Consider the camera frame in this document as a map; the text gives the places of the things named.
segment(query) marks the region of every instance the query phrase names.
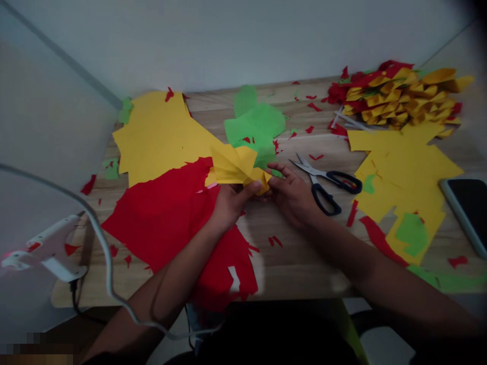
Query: hand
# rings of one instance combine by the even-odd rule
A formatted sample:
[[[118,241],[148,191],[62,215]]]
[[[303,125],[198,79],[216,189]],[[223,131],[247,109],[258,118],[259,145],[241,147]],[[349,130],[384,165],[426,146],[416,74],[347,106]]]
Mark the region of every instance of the hand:
[[[269,180],[272,198],[286,219],[296,228],[304,228],[311,218],[321,216],[308,184],[287,166],[277,162],[267,164],[283,174],[284,179],[273,176]]]
[[[262,182],[257,180],[248,184],[240,192],[236,186],[222,185],[215,203],[215,209],[208,221],[217,230],[226,232],[237,222],[242,210],[254,194],[262,187]]]

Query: scissors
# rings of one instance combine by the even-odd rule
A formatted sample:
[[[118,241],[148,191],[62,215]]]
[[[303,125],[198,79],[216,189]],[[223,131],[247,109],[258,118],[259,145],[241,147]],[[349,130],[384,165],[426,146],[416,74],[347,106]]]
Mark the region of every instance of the scissors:
[[[311,177],[311,192],[313,193],[313,197],[315,198],[316,204],[318,207],[322,210],[322,212],[326,215],[337,215],[341,213],[341,207],[333,200],[333,196],[328,194],[326,190],[321,186],[321,184],[318,182],[317,176],[324,177],[328,180],[330,180],[332,183],[338,185],[339,188],[345,189],[349,193],[352,194],[358,194],[362,191],[362,182],[358,180],[356,177],[350,176],[344,172],[340,171],[320,171],[317,170],[304,159],[302,158],[299,154],[296,154],[298,156],[298,159],[301,161],[301,163],[297,163],[293,160],[290,160],[293,164],[295,164],[297,167],[300,169],[306,171],[309,176]],[[318,192],[321,193],[321,195],[333,206],[333,212],[329,212],[325,209],[323,204],[318,198]]]

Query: cable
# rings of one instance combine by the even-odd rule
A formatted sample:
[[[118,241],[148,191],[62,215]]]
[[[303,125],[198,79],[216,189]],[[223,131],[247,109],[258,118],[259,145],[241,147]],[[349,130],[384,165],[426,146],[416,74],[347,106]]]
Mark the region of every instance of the cable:
[[[221,326],[223,324],[220,324],[216,328],[211,329],[211,330],[199,330],[199,331],[189,332],[189,333],[182,334],[182,335],[175,335],[175,334],[169,332],[166,328],[164,328],[164,326],[160,325],[157,322],[141,322],[137,318],[136,314],[132,310],[131,306],[127,303],[127,301],[125,299],[123,299],[121,296],[119,296],[117,293],[115,293],[115,291],[113,289],[112,255],[110,253],[110,248],[108,246],[107,239],[105,238],[105,235],[103,234],[103,230],[101,229],[100,222],[98,221],[98,218],[97,218],[96,213],[93,210],[93,208],[83,198],[79,197],[75,193],[73,193],[73,192],[69,191],[68,189],[65,189],[65,188],[63,188],[63,187],[61,187],[61,186],[59,186],[53,182],[50,182],[49,180],[46,180],[42,177],[33,175],[29,172],[19,170],[15,167],[12,167],[9,165],[5,165],[3,163],[0,163],[0,171],[6,171],[6,172],[9,172],[9,173],[14,174],[14,175],[21,176],[21,177],[30,179],[32,181],[36,181],[42,185],[45,185],[45,186],[47,186],[47,187],[49,187],[49,188],[51,188],[57,192],[60,192],[64,195],[66,195],[67,197],[73,199],[79,205],[81,205],[83,207],[86,214],[90,218],[90,221],[91,221],[91,224],[92,224],[93,229],[95,231],[95,234],[98,237],[98,239],[100,241],[100,245],[103,249],[103,254],[105,255],[105,262],[107,264],[107,280],[106,280],[107,294],[127,310],[127,312],[130,314],[130,317],[132,317],[132,319],[135,323],[141,324],[141,325],[146,325],[148,327],[157,328],[158,330],[162,331],[164,333],[164,335],[171,340],[181,340],[181,339],[184,339],[184,338],[190,337],[190,336],[196,336],[196,335],[205,334],[205,333],[213,333],[215,331],[218,331],[221,328]]]
[[[73,309],[75,310],[75,312],[79,316],[81,316],[83,318],[89,319],[89,320],[91,320],[93,322],[96,322],[98,324],[107,325],[108,322],[106,322],[106,321],[104,321],[102,319],[99,319],[99,318],[92,317],[89,314],[83,313],[78,308],[78,303],[76,302],[76,289],[78,288],[78,280],[79,279],[76,279],[76,280],[73,280],[73,281],[70,281],[69,282],[69,289],[71,290],[71,299],[73,301]]]

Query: phone screen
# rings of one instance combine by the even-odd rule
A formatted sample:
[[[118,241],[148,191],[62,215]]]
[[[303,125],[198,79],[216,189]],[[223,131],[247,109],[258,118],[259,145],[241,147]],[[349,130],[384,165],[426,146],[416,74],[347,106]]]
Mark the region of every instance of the phone screen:
[[[487,247],[487,185],[481,180],[452,179],[448,185],[470,224]]]

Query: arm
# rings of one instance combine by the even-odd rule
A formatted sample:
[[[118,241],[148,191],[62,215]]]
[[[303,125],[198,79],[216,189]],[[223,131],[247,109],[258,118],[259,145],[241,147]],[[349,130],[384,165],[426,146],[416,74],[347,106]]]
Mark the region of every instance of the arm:
[[[397,332],[424,340],[478,334],[479,324],[459,304],[322,214],[303,179],[284,165],[269,167],[286,178],[269,181],[285,217],[367,301],[406,324]]]
[[[128,300],[141,321],[157,321],[167,329],[172,326],[220,237],[236,223],[246,201],[260,187],[259,181],[247,185],[240,193],[230,186],[221,187],[208,222],[166,267]],[[135,324],[125,308],[121,308],[98,336],[85,361],[109,352],[122,355],[132,363],[146,363],[162,338],[161,331]]]

